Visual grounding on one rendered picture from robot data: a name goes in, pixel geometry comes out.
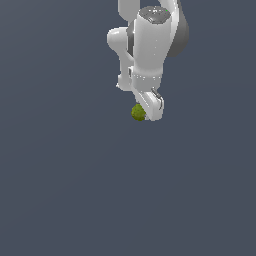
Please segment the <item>small green bumpy ball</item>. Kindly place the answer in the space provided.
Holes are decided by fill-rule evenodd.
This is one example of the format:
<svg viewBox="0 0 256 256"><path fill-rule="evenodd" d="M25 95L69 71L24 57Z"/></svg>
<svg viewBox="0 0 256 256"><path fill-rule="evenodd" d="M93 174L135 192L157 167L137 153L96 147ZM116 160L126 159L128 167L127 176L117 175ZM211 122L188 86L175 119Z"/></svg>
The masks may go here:
<svg viewBox="0 0 256 256"><path fill-rule="evenodd" d="M137 121L143 121L145 119L146 112L140 104L136 104L131 111L132 117Z"/></svg>

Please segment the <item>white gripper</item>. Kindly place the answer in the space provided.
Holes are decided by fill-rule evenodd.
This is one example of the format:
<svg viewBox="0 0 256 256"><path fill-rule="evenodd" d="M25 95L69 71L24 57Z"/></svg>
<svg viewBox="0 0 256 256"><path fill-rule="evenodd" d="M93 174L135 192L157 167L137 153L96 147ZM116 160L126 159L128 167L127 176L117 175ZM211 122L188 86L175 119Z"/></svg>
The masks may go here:
<svg viewBox="0 0 256 256"><path fill-rule="evenodd" d="M157 121L162 118L164 110L164 99L158 93L155 87L152 87L148 92L139 92L136 89L133 89L132 92L136 101L146 112L147 120Z"/></svg>

